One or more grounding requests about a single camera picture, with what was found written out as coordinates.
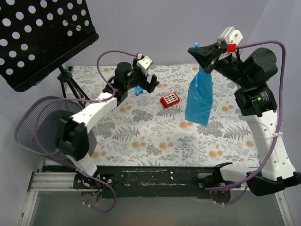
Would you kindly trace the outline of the small blue bag piece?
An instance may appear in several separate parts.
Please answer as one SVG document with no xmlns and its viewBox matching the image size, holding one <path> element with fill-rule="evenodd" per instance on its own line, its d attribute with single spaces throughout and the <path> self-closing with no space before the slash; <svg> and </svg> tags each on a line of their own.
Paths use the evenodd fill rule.
<svg viewBox="0 0 301 226">
<path fill-rule="evenodd" d="M 139 96 L 140 94 L 143 94 L 143 89 L 140 86 L 135 87 L 135 95 Z"/>
</svg>

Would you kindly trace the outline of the blue plastic trash bag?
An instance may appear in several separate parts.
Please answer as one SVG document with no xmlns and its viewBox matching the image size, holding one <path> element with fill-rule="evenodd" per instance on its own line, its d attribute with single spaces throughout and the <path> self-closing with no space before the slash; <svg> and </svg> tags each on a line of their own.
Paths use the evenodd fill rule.
<svg viewBox="0 0 301 226">
<path fill-rule="evenodd" d="M 202 66 L 190 82 L 185 120 L 207 126 L 213 106 L 213 81 L 210 73 L 205 73 Z"/>
</svg>

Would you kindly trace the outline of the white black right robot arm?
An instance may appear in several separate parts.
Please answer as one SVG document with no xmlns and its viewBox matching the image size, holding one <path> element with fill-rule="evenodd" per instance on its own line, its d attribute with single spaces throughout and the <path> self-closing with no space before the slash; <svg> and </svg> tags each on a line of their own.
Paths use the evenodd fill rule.
<svg viewBox="0 0 301 226">
<path fill-rule="evenodd" d="M 283 117 L 283 100 L 275 99 L 267 81 L 276 73 L 284 74 L 284 66 L 277 67 L 273 51 L 266 42 L 253 45 L 254 52 L 240 59 L 243 46 L 214 43 L 188 49 L 209 74 L 217 71 L 238 85 L 236 103 L 251 129 L 260 166 L 256 170 L 240 167 L 231 162 L 216 165 L 210 176 L 200 180 L 205 190 L 224 192 L 246 184 L 256 196 L 283 191 L 301 183 L 301 174 L 292 165 L 280 131 Z"/>
</svg>

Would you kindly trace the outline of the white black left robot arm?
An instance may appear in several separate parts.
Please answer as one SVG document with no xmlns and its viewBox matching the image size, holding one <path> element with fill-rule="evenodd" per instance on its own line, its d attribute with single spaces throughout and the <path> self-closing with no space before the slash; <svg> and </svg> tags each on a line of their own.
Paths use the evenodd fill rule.
<svg viewBox="0 0 301 226">
<path fill-rule="evenodd" d="M 152 64 L 153 61 L 148 56 L 142 55 L 135 58 L 132 64 L 118 63 L 114 76 L 109 79 L 94 103 L 70 118 L 60 119 L 57 148 L 71 160 L 76 169 L 86 174 L 84 183 L 89 188 L 96 188 L 100 183 L 99 175 L 95 174 L 97 167 L 88 153 L 90 130 L 106 113 L 127 98 L 128 90 L 139 86 L 148 93 L 154 91 L 159 82 L 156 75 L 148 74 Z"/>
</svg>

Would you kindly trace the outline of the grey mesh trash bin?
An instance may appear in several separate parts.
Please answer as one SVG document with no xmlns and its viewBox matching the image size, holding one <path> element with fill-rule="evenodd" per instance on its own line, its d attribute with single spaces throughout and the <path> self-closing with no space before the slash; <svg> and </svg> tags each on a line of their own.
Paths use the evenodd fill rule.
<svg viewBox="0 0 301 226">
<path fill-rule="evenodd" d="M 70 117 L 83 107 L 75 101 L 48 96 L 37 100 L 15 129 L 15 140 L 22 147 L 57 163 L 72 161 L 56 147 L 59 120 Z"/>
</svg>

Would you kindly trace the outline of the red white toy brick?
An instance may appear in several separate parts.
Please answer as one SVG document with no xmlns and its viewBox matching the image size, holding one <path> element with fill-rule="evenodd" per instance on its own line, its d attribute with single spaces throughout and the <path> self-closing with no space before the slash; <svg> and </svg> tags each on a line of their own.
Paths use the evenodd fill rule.
<svg viewBox="0 0 301 226">
<path fill-rule="evenodd" d="M 175 92 L 173 92 L 173 93 L 163 96 L 160 99 L 160 102 L 164 108 L 169 108 L 171 106 L 178 104 L 180 102 L 180 98 L 178 97 L 178 95 Z"/>
</svg>

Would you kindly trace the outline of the floral table mat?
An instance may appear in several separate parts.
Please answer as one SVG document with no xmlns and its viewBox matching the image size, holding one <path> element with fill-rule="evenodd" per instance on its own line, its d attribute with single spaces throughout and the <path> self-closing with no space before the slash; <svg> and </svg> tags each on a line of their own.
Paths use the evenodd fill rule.
<svg viewBox="0 0 301 226">
<path fill-rule="evenodd" d="M 107 113 L 94 127 L 97 140 L 92 159 L 110 166 L 200 166 L 223 162 L 257 167 L 252 133 L 237 107 L 236 85 L 214 72 L 214 105 L 208 125 L 185 120 L 188 88 L 196 65 L 157 65 L 154 92 L 126 100 Z M 180 102 L 164 108 L 160 99 L 175 92 Z"/>
</svg>

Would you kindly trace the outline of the black perforated music stand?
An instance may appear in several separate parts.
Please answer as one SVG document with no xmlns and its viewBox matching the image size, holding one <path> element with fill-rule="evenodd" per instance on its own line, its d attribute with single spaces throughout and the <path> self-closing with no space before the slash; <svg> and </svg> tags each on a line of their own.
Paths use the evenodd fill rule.
<svg viewBox="0 0 301 226">
<path fill-rule="evenodd" d="M 84 0 L 3 0 L 0 74 L 27 91 L 98 38 Z"/>
</svg>

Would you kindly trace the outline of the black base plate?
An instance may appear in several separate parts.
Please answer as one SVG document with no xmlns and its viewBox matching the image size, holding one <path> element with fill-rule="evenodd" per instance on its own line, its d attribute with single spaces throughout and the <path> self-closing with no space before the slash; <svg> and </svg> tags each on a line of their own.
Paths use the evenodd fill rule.
<svg viewBox="0 0 301 226">
<path fill-rule="evenodd" d="M 233 191 L 210 192 L 212 167 L 146 167 L 99 166 L 96 177 L 114 189 L 76 173 L 74 189 L 89 189 L 102 198 L 131 197 L 196 197 L 228 203 L 235 199 Z"/>
</svg>

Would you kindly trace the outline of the aluminium frame rail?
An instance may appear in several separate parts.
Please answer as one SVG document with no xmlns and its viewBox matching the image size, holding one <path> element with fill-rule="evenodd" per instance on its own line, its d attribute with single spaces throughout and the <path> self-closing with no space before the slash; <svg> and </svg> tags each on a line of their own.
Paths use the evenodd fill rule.
<svg viewBox="0 0 301 226">
<path fill-rule="evenodd" d="M 74 172 L 34 172 L 29 182 L 19 225 L 30 224 L 39 192 L 88 192 L 92 190 L 94 188 L 85 185 L 83 177 Z"/>
</svg>

